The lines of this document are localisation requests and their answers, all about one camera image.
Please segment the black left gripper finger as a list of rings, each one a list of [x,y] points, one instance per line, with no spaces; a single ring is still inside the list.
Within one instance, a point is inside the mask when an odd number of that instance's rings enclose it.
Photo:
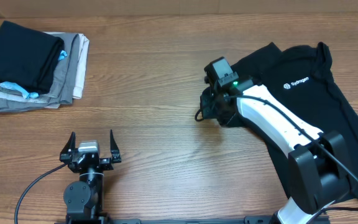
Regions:
[[[72,149],[75,148],[75,139],[76,139],[75,132],[72,132],[67,143],[65,144],[62,151],[60,152],[61,155],[68,154]]]
[[[120,152],[119,152],[119,148],[118,148],[118,146],[116,144],[116,141],[114,139],[112,129],[109,132],[109,138],[110,138],[110,151],[111,151],[111,154],[113,156],[118,156],[120,154]]]

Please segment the black polo shirt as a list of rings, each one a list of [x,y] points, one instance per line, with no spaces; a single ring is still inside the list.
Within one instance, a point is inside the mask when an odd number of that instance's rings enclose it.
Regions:
[[[232,65],[241,78],[259,79],[282,105],[325,133],[339,132],[358,178],[358,115],[331,72],[329,47],[299,45],[281,51],[274,43]]]

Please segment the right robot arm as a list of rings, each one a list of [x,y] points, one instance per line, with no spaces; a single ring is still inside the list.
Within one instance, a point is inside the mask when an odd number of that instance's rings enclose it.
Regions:
[[[290,197],[270,223],[329,223],[326,212],[352,190],[351,162],[342,134],[324,132],[283,106],[263,84],[237,73],[206,75],[196,120],[247,126],[278,147],[287,163]]]

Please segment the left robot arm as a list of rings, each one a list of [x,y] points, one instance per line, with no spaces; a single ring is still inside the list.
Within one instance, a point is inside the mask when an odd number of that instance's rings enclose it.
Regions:
[[[104,208],[104,172],[113,170],[114,164],[121,162],[119,148],[113,132],[109,132],[109,157],[101,157],[97,140],[83,141],[75,146],[75,133],[60,153],[60,161],[73,173],[79,175],[79,180],[70,183],[64,193],[63,200],[67,206],[66,223],[112,223]]]

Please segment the light blue cloth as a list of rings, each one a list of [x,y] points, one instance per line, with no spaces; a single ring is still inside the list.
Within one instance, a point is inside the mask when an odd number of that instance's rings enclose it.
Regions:
[[[52,86],[48,93],[38,94],[27,91],[16,83],[3,82],[0,83],[0,98],[26,103],[47,103],[51,98],[57,98],[65,83],[70,57],[71,50],[67,52],[62,50],[53,73]]]

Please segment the black folded garment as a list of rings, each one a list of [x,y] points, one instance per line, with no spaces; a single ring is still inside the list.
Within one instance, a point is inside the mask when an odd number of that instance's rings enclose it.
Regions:
[[[48,93],[64,46],[59,37],[4,21],[0,26],[0,83]]]

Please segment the white folded garment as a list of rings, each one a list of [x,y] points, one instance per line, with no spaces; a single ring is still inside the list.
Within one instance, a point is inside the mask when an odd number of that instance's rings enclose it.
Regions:
[[[89,39],[84,34],[67,32],[48,32],[64,40],[64,51],[71,50],[65,83],[57,98],[52,100],[60,103],[71,103],[72,99],[81,99],[85,85],[86,65],[88,59]]]

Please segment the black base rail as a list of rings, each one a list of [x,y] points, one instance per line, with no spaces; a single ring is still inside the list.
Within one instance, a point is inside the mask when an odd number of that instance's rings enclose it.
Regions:
[[[93,220],[93,221],[64,221],[56,224],[69,223],[107,223],[107,224],[279,224],[275,216],[247,216],[244,218],[230,219],[193,219],[193,220],[140,220],[140,219],[116,219],[116,220]]]

